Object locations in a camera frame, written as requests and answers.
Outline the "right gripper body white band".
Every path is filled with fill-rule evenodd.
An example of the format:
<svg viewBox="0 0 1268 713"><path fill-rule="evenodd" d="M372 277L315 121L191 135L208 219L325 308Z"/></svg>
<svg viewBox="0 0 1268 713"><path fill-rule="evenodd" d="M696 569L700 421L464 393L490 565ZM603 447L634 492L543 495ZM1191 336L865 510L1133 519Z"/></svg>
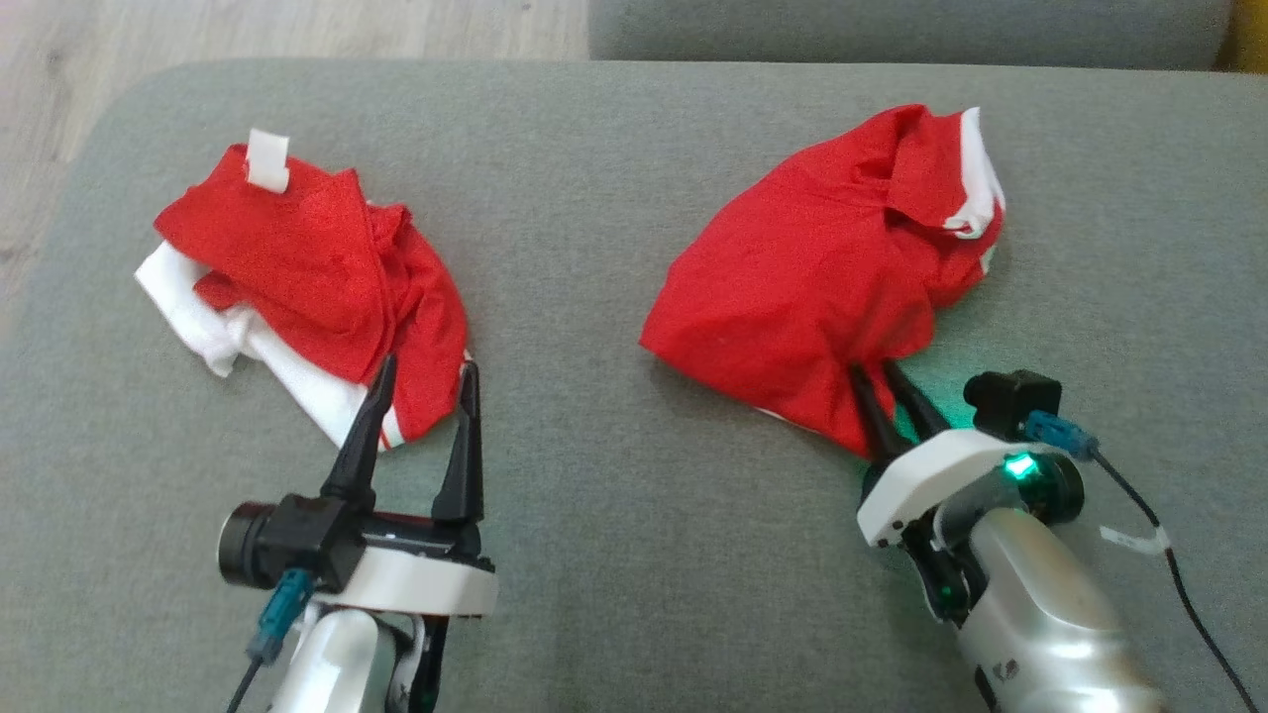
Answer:
<svg viewBox="0 0 1268 713"><path fill-rule="evenodd" d="M1074 521L1077 466L1054 447L948 430L883 469L857 524L874 548L896 546L907 529L924 527L936 551L954 551L1000 507L1018 507L1045 525Z"/></svg>

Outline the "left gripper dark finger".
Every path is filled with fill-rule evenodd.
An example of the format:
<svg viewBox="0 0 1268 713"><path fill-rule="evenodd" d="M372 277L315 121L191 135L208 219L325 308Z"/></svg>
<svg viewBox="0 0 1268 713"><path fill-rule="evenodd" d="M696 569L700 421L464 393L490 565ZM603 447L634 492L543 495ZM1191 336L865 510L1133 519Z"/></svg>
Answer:
<svg viewBox="0 0 1268 713"><path fill-rule="evenodd" d="M481 378L474 360L462 368L454 438L448 473L431 506L434 521L451 525L484 518L483 448L481 447Z"/></svg>
<svg viewBox="0 0 1268 713"><path fill-rule="evenodd" d="M320 495L345 502L375 502L377 495L372 482L377 466L377 447L383 433L385 414L392 407L396 379L397 356L388 354L377 370L366 398L355 415L344 447L340 447L332 469L322 483Z"/></svg>

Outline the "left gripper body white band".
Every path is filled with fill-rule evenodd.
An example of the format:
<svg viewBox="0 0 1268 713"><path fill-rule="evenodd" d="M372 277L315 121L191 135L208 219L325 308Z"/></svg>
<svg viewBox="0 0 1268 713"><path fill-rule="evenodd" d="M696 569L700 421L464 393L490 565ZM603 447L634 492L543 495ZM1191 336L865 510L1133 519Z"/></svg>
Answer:
<svg viewBox="0 0 1268 713"><path fill-rule="evenodd" d="M339 594L316 594L333 606L417 617L484 617L500 584L481 554L476 521L436 521L377 513L363 521L366 551Z"/></svg>

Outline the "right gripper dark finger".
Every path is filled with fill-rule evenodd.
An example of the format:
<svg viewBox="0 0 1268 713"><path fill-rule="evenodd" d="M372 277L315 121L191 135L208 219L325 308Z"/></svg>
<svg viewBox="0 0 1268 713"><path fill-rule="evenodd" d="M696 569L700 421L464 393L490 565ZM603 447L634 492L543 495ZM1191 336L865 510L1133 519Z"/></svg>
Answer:
<svg viewBox="0 0 1268 713"><path fill-rule="evenodd" d="M898 433L891 415L883 409L864 365L850 365L850 383L872 463L891 463L904 452L904 438Z"/></svg>
<svg viewBox="0 0 1268 713"><path fill-rule="evenodd" d="M917 443L928 442L928 439L946 433L951 428L946 416L924 396L924 392L919 387L915 387L907 378L905 370L902 370L896 362L891 359L884 360L883 374L888 381L888 388L891 389L893 397L896 398L898 406L907 414L907 420L910 421L910 428L915 433Z"/></svg>

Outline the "red shorts white waistband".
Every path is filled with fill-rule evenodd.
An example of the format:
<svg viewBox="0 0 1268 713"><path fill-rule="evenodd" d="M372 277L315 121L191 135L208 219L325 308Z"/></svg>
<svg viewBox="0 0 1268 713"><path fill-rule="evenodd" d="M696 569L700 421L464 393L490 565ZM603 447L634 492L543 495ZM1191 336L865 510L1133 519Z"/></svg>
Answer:
<svg viewBox="0 0 1268 713"><path fill-rule="evenodd" d="M867 458L860 365L932 343L995 258L1006 195L979 108L883 110L784 159L675 258L640 348Z"/></svg>

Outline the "red Bulls basketball jersey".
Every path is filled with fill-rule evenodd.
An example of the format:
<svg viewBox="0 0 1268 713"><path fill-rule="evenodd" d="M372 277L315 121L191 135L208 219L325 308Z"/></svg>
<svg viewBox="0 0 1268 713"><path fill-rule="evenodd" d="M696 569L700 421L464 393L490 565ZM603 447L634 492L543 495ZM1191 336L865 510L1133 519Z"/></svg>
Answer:
<svg viewBox="0 0 1268 713"><path fill-rule="evenodd" d="M380 450L420 442L456 409L470 356L462 292L408 207L368 200L353 167L330 173L255 128L153 230L136 280L216 376L238 356L262 362L342 444L396 356Z"/></svg>

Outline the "grey sofa seat cushion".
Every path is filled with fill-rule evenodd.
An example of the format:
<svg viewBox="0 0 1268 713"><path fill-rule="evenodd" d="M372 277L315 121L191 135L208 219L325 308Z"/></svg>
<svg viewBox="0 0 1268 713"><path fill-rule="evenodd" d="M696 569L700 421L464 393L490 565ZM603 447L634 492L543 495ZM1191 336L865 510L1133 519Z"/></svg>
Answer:
<svg viewBox="0 0 1268 713"><path fill-rule="evenodd" d="M858 461L637 343L716 211L909 103L981 109L1008 213L907 373L957 424L979 370L1059 379L1268 713L1268 77L455 60L190 63L101 114L0 337L0 713L224 713L249 667L268 596L219 577L223 519L336 450L133 271L250 126L408 204L470 315L501 595L439 710L983 713L858 534Z"/></svg>

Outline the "grey sofa back cushion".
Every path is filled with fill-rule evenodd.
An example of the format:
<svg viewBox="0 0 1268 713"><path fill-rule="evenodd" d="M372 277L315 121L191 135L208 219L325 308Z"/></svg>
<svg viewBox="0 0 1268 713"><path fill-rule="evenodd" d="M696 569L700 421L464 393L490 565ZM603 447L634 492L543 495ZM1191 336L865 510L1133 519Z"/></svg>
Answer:
<svg viewBox="0 0 1268 713"><path fill-rule="evenodd" d="M1211 69L1232 0L587 0L593 60Z"/></svg>

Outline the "yellow cushion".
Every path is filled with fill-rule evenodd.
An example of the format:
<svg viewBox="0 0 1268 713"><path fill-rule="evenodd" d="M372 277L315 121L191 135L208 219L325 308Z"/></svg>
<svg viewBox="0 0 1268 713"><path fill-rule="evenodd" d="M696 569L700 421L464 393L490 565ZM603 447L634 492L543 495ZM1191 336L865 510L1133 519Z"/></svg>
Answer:
<svg viewBox="0 0 1268 713"><path fill-rule="evenodd" d="M1215 69L1268 75L1268 0L1232 0Z"/></svg>

